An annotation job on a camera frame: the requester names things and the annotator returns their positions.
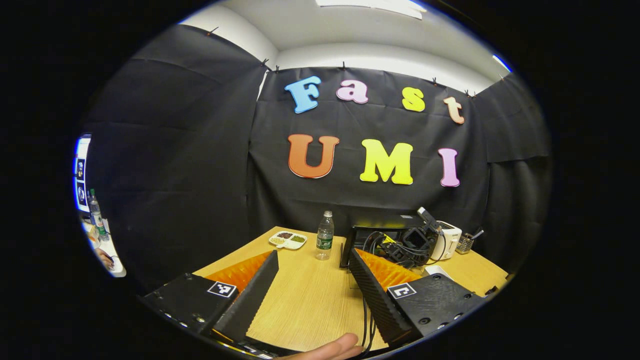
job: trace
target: ceiling light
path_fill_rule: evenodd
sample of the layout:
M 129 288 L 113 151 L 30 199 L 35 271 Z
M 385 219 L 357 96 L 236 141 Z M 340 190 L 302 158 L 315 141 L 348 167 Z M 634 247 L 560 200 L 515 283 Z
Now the ceiling light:
M 508 72 L 511 72 L 511 69 L 509 69 L 509 67 L 505 65 L 504 62 L 502 62 L 502 60 L 500 60 L 498 56 L 493 55 L 493 59 L 497 61 L 500 65 L 504 66 L 504 68 L 507 69 Z
M 411 0 L 316 0 L 316 3 L 321 8 L 326 6 L 359 6 L 387 10 L 420 20 L 422 20 L 422 13 L 427 11 Z

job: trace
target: blue letter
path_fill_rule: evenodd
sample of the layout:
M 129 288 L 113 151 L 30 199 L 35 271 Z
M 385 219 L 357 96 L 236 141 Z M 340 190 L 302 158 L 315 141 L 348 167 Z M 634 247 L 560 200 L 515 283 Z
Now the blue letter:
M 313 84 L 320 84 L 321 82 L 322 81 L 320 81 L 319 77 L 312 76 L 284 87 L 284 90 L 289 91 L 291 95 L 293 95 L 293 99 L 296 101 L 296 108 L 294 109 L 296 114 L 303 113 L 318 106 L 318 102 L 309 99 L 309 95 L 313 97 L 320 96 L 318 88 Z

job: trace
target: pink letter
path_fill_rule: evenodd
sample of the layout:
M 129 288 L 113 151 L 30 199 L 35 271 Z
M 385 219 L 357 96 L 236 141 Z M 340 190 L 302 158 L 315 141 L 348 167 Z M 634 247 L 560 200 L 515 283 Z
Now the pink letter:
M 339 88 L 335 95 L 337 95 L 342 100 L 353 100 L 358 104 L 364 104 L 369 101 L 367 98 L 367 85 L 362 81 L 358 80 L 344 80 L 340 83 L 341 86 L 345 86 Z
M 451 187 L 460 185 L 460 180 L 456 177 L 456 155 L 458 152 L 454 149 L 442 148 L 438 149 L 438 153 L 442 156 L 442 167 L 444 168 L 440 184 Z

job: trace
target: black 3d printed part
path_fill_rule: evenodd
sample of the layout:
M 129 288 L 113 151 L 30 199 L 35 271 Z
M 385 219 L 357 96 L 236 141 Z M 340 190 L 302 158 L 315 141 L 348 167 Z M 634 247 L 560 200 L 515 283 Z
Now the black 3d printed part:
M 413 331 L 413 327 L 394 307 L 391 298 L 382 289 L 380 283 L 355 249 L 351 249 L 349 270 L 358 283 L 369 309 L 371 309 L 371 316 L 376 322 L 382 340 L 389 344 L 390 347 L 414 340 L 415 331 Z
M 235 341 L 243 340 L 277 273 L 278 252 L 274 250 L 213 329 Z
M 207 334 L 238 295 L 235 286 L 220 295 L 215 291 L 216 284 L 221 283 L 184 274 L 140 299 L 188 330 Z
M 442 274 L 389 286 L 387 294 L 421 336 L 459 321 L 486 301 Z

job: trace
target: orange letter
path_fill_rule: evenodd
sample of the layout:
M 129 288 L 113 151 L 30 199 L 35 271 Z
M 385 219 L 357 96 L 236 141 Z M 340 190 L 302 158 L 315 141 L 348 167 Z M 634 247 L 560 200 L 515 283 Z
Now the orange letter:
M 293 134 L 288 138 L 291 143 L 289 149 L 289 169 L 300 177 L 317 179 L 329 174 L 333 167 L 333 150 L 340 139 L 333 136 L 320 136 L 318 141 L 322 146 L 322 160 L 320 165 L 310 167 L 307 165 L 307 148 L 314 139 L 309 135 Z
M 444 99 L 444 103 L 449 107 L 449 116 L 456 124 L 462 124 L 465 118 L 460 116 L 458 109 L 462 109 L 462 105 L 458 104 L 453 96 Z

